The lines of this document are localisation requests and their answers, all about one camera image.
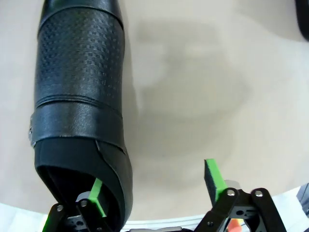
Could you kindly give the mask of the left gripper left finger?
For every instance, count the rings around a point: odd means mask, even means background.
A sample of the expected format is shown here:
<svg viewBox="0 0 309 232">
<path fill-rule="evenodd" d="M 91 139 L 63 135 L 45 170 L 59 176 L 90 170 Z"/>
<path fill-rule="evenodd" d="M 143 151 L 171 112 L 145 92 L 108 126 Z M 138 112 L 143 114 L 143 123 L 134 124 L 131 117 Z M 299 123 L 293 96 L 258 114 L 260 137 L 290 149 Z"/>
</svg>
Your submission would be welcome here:
<svg viewBox="0 0 309 232">
<path fill-rule="evenodd" d="M 102 181 L 96 179 L 91 190 L 81 193 L 74 205 L 64 206 L 57 203 L 52 206 L 44 232 L 106 232 L 107 213 L 103 209 L 104 195 Z"/>
</svg>

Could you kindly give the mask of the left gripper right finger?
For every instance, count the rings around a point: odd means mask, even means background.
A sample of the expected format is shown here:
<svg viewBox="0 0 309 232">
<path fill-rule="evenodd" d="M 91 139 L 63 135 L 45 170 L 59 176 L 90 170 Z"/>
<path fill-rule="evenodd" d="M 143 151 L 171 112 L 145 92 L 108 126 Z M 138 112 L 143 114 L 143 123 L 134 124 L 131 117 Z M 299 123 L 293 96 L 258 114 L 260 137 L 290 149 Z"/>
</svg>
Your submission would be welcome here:
<svg viewBox="0 0 309 232">
<path fill-rule="evenodd" d="M 204 180 L 211 199 L 196 232 L 224 232 L 232 219 L 242 219 L 251 232 L 285 232 L 279 212 L 265 188 L 250 193 L 228 187 L 214 159 L 206 159 Z"/>
</svg>

